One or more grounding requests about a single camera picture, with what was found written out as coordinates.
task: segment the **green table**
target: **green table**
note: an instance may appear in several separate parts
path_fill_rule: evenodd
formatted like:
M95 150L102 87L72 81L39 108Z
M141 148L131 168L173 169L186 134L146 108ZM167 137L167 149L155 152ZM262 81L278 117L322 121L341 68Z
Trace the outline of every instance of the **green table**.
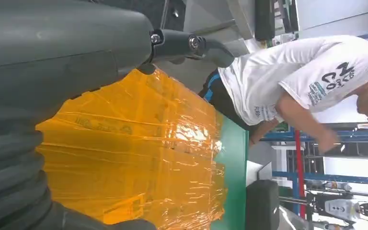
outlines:
M245 229L246 160L249 133L224 118L221 130L222 150L215 158L225 165L225 186L228 195L223 218L211 224L212 230Z

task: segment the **bolt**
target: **bolt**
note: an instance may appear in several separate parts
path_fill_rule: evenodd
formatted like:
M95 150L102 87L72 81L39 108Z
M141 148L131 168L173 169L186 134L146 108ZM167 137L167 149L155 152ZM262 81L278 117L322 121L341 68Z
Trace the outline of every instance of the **bolt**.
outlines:
M190 47L192 49L198 49L198 46L199 46L198 39L196 37L190 38Z
M150 39L153 44L159 43L161 41L161 38L158 34L151 35Z
M174 18L178 18L178 11L176 10L176 9L174 9L174 11L172 12L172 16L174 17Z

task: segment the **gray plastic housing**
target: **gray plastic housing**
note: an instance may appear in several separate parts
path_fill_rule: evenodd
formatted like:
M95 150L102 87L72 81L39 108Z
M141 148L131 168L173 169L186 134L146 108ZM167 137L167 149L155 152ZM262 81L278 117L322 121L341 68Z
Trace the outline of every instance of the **gray plastic housing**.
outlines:
M155 230L112 226L52 202L35 125L70 98L123 79L151 55L137 12L75 0L0 0L0 230Z

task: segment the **yellow plastic wrap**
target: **yellow plastic wrap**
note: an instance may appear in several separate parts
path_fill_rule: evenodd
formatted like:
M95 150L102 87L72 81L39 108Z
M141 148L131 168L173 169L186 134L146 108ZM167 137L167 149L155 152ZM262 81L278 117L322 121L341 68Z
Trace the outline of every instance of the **yellow plastic wrap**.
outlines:
M222 117L160 70L67 101L41 123L53 199L106 224L209 229L223 214Z

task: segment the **red pole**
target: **red pole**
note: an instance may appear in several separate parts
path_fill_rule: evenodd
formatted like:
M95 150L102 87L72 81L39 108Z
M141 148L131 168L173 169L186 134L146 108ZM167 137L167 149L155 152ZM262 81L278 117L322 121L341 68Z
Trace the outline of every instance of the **red pole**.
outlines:
M302 165L302 154L301 154L301 141L299 138L299 131L295 130L294 136L296 138L296 152L297 152L297 174L299 178L299 196L300 198L305 197L304 192L304 167ZM305 219L305 206L301 205L300 216Z

